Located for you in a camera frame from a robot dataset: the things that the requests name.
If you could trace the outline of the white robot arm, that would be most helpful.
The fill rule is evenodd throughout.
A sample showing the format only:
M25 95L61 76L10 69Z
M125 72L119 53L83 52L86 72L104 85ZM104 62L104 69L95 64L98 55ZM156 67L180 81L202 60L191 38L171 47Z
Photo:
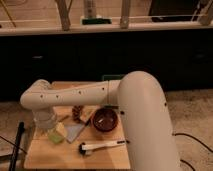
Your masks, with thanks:
M120 80L57 90L40 79L21 95L20 103L33 111L42 128L53 125L54 106L116 106L130 141L128 154L134 171L182 171L164 92L147 72L134 71Z

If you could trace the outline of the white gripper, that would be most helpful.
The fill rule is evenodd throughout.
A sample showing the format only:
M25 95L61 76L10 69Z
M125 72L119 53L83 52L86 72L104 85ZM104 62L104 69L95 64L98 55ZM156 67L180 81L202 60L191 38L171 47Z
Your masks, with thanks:
M35 125L43 130L49 130L56 126L57 115L52 108L44 108L32 111Z

